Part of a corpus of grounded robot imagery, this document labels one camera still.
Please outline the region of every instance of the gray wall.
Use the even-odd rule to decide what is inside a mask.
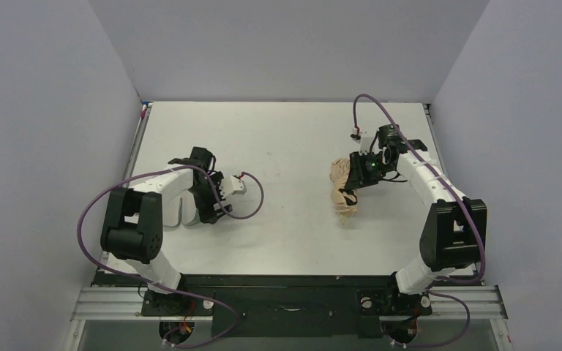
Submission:
[[[492,0],[432,106],[517,350],[562,350],[562,1]]]
[[[61,347],[94,271],[76,221],[124,172],[140,108],[87,0],[0,1],[0,350]]]
[[[487,0],[90,0],[147,99],[431,102]]]

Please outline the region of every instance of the robotic arm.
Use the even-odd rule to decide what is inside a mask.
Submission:
[[[193,165],[209,171],[214,155],[204,148],[193,148],[187,159],[173,159],[168,168]],[[232,175],[224,178],[221,172],[212,174],[217,192],[225,200],[228,195],[244,194],[244,182]],[[181,273],[162,252],[163,224],[176,225],[180,211],[179,196],[192,193],[195,207],[202,223],[214,224],[225,213],[218,206],[210,183],[200,172],[191,169],[177,170],[159,175],[134,186],[117,188],[109,195],[105,222],[100,243],[102,249],[125,260],[142,277],[166,287],[178,287]],[[231,212],[231,205],[225,210]],[[126,221],[126,217],[138,214],[138,222]],[[169,294],[153,284],[148,288],[156,293]]]
[[[372,151],[376,137],[380,149],[378,153]],[[425,160],[420,162],[392,125],[380,127],[374,137],[362,134],[357,141],[360,150],[350,155],[351,169],[345,190],[376,185],[386,180],[387,173],[397,172],[408,180],[430,210],[419,242],[419,256],[395,274],[400,293],[422,293],[438,276],[447,276],[479,261],[478,244],[460,205],[443,187],[439,178],[462,199],[485,245],[487,208],[483,201],[470,200],[456,189],[435,166],[436,162],[430,157],[425,144],[418,139],[409,140]],[[434,166],[438,176],[428,170],[424,163]]]

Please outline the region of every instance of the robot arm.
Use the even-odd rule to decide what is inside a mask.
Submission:
[[[193,165],[208,172],[212,153],[204,148],[193,148],[188,159],[174,159],[168,168]],[[217,192],[224,200],[227,195],[244,194],[244,182],[232,175],[224,178],[221,172],[211,175]],[[214,224],[224,214],[214,197],[213,189],[200,172],[183,169],[150,178],[134,188],[111,191],[102,228],[102,249],[116,258],[125,260],[142,277],[166,287],[178,287],[181,273],[175,269],[162,252],[163,223],[177,224],[179,201],[185,191],[192,193],[202,223]],[[231,211],[231,205],[225,206]],[[137,223],[126,217],[138,214]],[[156,293],[168,294],[153,284],[148,288]]]
[[[365,149],[363,135],[360,151],[350,155],[351,170],[345,188],[347,190],[372,186],[385,180],[387,173],[399,173],[415,189],[423,204],[429,208],[427,220],[419,242],[419,256],[395,274],[400,293],[418,294],[424,292],[437,280],[457,269],[468,267],[479,261],[478,244],[467,223],[460,205],[440,182],[445,181],[462,199],[478,228],[482,243],[485,244],[487,209],[481,200],[470,200],[435,166],[420,140],[408,142],[425,160],[420,162],[409,150],[392,125],[382,126],[376,134],[378,148],[374,153],[371,146]],[[430,163],[438,176],[424,166]]]

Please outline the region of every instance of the beige cloth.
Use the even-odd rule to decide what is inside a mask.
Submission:
[[[331,163],[331,181],[333,182],[333,190],[331,191],[331,200],[335,204],[335,209],[340,215],[342,224],[348,222],[348,217],[356,213],[357,199],[354,192],[346,192],[343,190],[345,182],[348,181],[350,174],[350,160],[336,159]]]

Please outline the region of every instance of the tabletop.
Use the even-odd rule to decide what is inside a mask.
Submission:
[[[439,159],[422,104],[384,105],[409,139],[421,139]],[[357,114],[369,133],[389,123],[371,102],[359,103]],[[165,228],[165,255],[182,273],[196,274],[388,275],[404,268],[419,254],[427,216],[410,185],[360,189],[358,213],[346,225],[334,211],[330,166],[358,151],[352,128],[347,102],[154,102],[135,175],[200,146],[225,177],[252,173],[266,194],[251,219]],[[236,215],[259,201],[256,184],[245,181],[247,193],[228,198]],[[112,256],[108,265],[134,271]]]

